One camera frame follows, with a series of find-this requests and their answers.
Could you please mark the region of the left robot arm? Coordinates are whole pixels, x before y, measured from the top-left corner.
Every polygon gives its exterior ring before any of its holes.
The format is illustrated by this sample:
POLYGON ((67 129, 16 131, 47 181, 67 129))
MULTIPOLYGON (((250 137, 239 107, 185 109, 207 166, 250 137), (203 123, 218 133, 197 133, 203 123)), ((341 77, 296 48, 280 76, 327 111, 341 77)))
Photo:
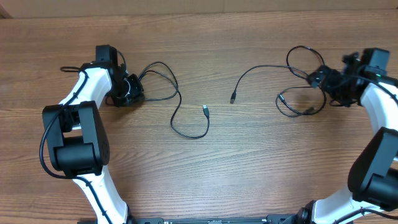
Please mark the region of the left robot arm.
POLYGON ((77 73, 78 81, 60 103, 42 111, 40 163, 52 177, 82 190, 96 214, 94 223, 134 223, 109 172, 110 146, 99 112, 103 102, 122 108, 144 100, 139 79, 118 61, 121 56, 110 45, 98 45, 92 62, 61 67, 77 73))

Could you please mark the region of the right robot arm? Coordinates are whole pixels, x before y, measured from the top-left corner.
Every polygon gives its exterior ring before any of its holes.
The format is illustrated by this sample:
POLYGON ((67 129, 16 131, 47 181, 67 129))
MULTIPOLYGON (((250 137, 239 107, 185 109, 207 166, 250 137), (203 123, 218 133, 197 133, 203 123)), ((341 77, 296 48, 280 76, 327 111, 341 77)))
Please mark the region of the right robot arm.
POLYGON ((362 106, 374 136, 352 165, 346 186, 314 200, 286 223, 353 223, 368 214, 396 220, 397 209, 397 79, 387 76, 389 51, 364 49, 343 56, 345 67, 326 65, 307 75, 313 88, 329 94, 334 106, 362 106))

